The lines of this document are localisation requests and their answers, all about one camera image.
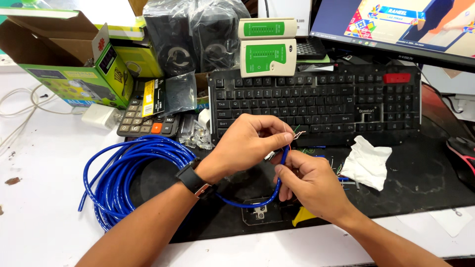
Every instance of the black speaker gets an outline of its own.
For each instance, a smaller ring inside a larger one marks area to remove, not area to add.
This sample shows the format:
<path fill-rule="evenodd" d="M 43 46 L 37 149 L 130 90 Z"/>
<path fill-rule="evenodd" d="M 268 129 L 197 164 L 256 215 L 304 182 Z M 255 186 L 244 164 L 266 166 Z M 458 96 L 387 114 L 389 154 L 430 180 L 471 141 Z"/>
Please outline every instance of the black speaker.
<path fill-rule="evenodd" d="M 193 44 L 202 72 L 231 69 L 239 56 L 239 20 L 228 15 L 199 12 L 191 20 Z"/>
<path fill-rule="evenodd" d="M 179 14 L 144 15 L 157 61 L 167 78 L 197 68 L 197 59 L 190 36 L 188 18 Z"/>

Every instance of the hand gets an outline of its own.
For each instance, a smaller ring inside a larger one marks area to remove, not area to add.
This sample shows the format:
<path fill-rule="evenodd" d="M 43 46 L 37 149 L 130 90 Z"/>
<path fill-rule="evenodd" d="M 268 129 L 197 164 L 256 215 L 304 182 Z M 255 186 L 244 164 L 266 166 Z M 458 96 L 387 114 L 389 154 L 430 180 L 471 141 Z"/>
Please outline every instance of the hand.
<path fill-rule="evenodd" d="M 275 116 L 242 114 L 195 171 L 203 180 L 216 183 L 255 166 L 271 151 L 289 145 L 294 135 L 292 128 Z"/>
<path fill-rule="evenodd" d="M 282 156 L 272 159 L 278 164 Z M 298 169 L 298 178 L 292 170 Z M 346 197 L 342 185 L 333 172 L 328 160 L 312 157 L 300 151 L 292 150 L 287 155 L 285 166 L 275 167 L 274 183 L 277 177 L 282 180 L 279 192 L 281 201 L 292 198 L 295 193 L 299 201 L 313 215 L 327 220 L 335 225 L 343 223 L 357 209 Z"/>

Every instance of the white charger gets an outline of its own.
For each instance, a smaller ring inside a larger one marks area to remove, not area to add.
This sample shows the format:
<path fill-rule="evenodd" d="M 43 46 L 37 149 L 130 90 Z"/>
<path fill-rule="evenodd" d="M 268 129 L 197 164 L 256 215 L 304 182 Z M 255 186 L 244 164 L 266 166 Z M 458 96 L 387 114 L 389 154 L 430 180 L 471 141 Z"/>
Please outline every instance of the white charger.
<path fill-rule="evenodd" d="M 115 107 L 91 104 L 86 112 L 84 112 L 81 120 L 88 125 L 110 131 L 121 117 L 122 114 Z"/>

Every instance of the calculator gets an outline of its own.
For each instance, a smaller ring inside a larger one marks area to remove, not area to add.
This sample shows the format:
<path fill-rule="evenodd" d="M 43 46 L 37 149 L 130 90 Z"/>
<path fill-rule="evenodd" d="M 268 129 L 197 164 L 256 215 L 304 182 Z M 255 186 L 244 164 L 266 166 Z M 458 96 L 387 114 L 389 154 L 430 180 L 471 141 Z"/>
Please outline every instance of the calculator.
<path fill-rule="evenodd" d="M 158 134 L 174 137 L 180 122 L 179 114 L 159 118 L 159 114 L 142 118 L 143 91 L 132 92 L 129 106 L 117 129 L 117 135 L 124 137 L 140 137 L 148 134 Z"/>

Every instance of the smartwatch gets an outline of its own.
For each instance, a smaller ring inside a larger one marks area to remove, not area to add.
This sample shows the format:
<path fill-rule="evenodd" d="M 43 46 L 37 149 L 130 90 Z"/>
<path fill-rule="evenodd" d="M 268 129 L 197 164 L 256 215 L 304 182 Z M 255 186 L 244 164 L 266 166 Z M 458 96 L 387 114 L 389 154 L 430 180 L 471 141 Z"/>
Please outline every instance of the smartwatch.
<path fill-rule="evenodd" d="M 210 185 L 203 181 L 195 172 L 196 167 L 200 164 L 201 159 L 195 158 L 181 169 L 175 177 L 180 180 L 195 197 L 205 199 L 216 190 L 215 185 Z"/>

